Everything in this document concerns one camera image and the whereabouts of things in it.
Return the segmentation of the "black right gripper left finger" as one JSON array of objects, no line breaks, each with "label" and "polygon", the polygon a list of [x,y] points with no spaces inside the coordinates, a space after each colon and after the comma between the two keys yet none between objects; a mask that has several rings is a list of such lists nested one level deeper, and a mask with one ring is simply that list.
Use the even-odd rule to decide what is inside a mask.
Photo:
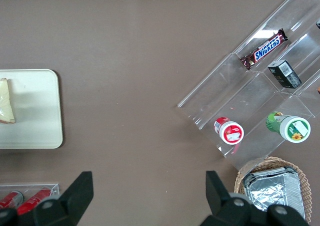
[{"label": "black right gripper left finger", "polygon": [[19,215],[14,208],[1,209],[0,224],[77,225],[93,196],[92,172],[83,171],[59,198],[50,196],[29,212]]}]

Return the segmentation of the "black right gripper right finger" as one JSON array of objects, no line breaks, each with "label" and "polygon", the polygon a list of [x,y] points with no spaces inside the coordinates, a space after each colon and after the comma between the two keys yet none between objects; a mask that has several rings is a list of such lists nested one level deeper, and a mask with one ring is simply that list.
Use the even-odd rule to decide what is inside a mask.
[{"label": "black right gripper right finger", "polygon": [[201,225],[308,225],[292,207],[271,205],[261,211],[247,200],[231,197],[216,171],[207,171],[206,198],[211,209]]}]

